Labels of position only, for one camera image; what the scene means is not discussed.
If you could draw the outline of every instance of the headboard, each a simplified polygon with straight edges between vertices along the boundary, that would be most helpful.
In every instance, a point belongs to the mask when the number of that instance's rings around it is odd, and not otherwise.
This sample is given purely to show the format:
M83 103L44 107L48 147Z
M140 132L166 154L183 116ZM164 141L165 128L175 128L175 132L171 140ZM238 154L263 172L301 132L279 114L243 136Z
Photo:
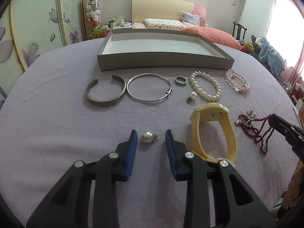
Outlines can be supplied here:
M147 18L180 21L182 11L202 16L201 26L205 25L206 8L182 0L132 0L132 23Z

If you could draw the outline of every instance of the curtain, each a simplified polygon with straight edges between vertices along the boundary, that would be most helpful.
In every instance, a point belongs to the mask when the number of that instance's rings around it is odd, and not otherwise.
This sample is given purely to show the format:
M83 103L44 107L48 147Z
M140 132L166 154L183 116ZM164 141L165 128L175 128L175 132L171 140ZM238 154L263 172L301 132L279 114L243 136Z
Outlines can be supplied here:
M295 84L304 67L304 18L292 0L274 0L266 37L286 60L280 81Z

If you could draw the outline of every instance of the jewelry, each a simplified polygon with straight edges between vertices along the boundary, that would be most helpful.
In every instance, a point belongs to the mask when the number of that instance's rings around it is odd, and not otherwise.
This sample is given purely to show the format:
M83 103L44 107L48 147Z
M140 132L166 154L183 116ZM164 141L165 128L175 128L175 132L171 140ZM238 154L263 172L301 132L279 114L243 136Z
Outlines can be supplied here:
M145 133L142 134L141 140L144 143L151 143L152 141L158 140L158 135L153 134L152 132L147 131L147 132L145 132Z
M187 84L187 79L183 76L177 76L175 77L175 80L174 80L175 84L177 84L178 86L185 86Z
M240 85L238 83L236 83L233 79L238 78L240 79L244 85ZM239 92L239 93L247 93L250 91L250 84L249 82L245 79L244 76L240 75L239 73L235 72L232 69L229 69L226 73L225 73L225 79L228 82L228 84L233 87L235 89L235 91Z
M256 115L256 113L253 110L248 109L247 110L247 115L248 115L250 120L259 119L259 117Z
M271 115L269 115L267 117L264 117L264 118L261 118L261 119L250 120L246 115L241 114L241 115L239 115L239 119L234 122L235 125L242 127L242 129L244 130L246 135L248 135L249 137L254 139L254 143L257 144L257 143L261 142L260 151L263 154L267 154L267 152L268 152L268 140L272 136L273 131L275 130L274 128L269 127L269 129L267 129L267 131L263 135L260 135L266 121L270 118L270 116ZM252 125L252 122L262 122L262 121L263 121L263 123L262 123L262 126L261 126L260 129L257 129ZM265 142L265 150L263 150L264 138L269 132L270 132L270 134L268 135L268 137L266 139L266 142Z
M207 155L202 147L200 140L200 122L218 121L221 125L226 141L227 141L227 156L226 160L233 162L237 156L237 138L235 136L232 124L229 119L229 110L219 103L208 103L198 105L193 111L190 120L192 124L192 148L194 152L201 156L202 159L218 163L222 158L214 159Z
M196 76L201 76L203 78L205 78L207 81L209 81L216 89L216 94L211 96L210 94L207 94L205 91L203 91L199 85L197 84L197 82L195 81L195 77ZM212 102L217 102L219 101L221 94L222 94L222 90L221 90L221 86L217 83L217 81L211 77L209 74L206 73L202 73L201 71L195 71L194 73L192 73L190 75L190 79L189 79L190 84L192 85L192 88L194 89L194 92L198 95L201 95L203 98L205 98L208 101L212 101ZM187 103L192 102L196 96L193 94L194 92L190 93L190 96L187 99Z
M126 94L127 83L126 83L126 80L124 78L122 78L121 76L116 75L116 74L112 75L112 79L116 80L116 81L120 81L121 83L124 84L124 88L123 88L121 94L119 94L115 98L109 99L109 100L96 100L96 99L93 99L93 98L89 97L90 89L98 83L98 80L95 79L95 80L91 81L85 89L85 96L86 96L87 100L89 102L91 102L92 104L94 104L96 106L99 106L99 107L108 107L108 106L112 106L112 105L115 105L115 104L119 103Z
M166 94L165 94L164 96L162 96L162 97L160 97L160 98L157 98L157 99L147 100L147 99L136 98L136 97L134 97L134 96L130 93L130 91L129 91L129 84L130 84L133 80L135 80L136 78L142 77L142 76L146 76L146 75L153 75L153 76L156 76L156 77L161 78L161 79L163 79L163 80L165 80L165 81L168 82L168 84L170 85L170 88L169 88L169 90L166 92ZM137 101L142 101L142 102L156 102L156 101L160 101L160 100L162 100L162 99L164 99L165 97L168 97L168 96L170 95L170 93L172 92L172 84L171 84L171 82L170 82L166 77L163 77L162 75L154 74L154 73L143 73L143 74L138 74L138 75L133 76L133 77L128 81L128 83L127 83L127 92L128 92L128 94L129 94L133 99L135 99L135 100L137 100Z

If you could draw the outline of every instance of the white mug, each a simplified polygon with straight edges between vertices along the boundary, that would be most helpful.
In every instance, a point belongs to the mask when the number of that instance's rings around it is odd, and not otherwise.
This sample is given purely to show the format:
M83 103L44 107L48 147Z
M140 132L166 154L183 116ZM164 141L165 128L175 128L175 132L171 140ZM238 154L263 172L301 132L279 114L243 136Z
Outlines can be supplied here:
M116 22L115 22L115 21L110 23L110 27L111 27L111 28L115 28L115 25L116 25Z

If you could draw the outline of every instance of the gray box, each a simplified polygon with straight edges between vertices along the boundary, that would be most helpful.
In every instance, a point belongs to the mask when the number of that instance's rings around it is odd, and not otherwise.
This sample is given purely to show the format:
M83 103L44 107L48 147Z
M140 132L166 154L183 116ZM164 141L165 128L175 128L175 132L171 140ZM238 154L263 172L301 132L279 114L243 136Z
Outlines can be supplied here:
M234 59L204 37L163 29L111 31L98 52L101 70L198 67L228 70Z

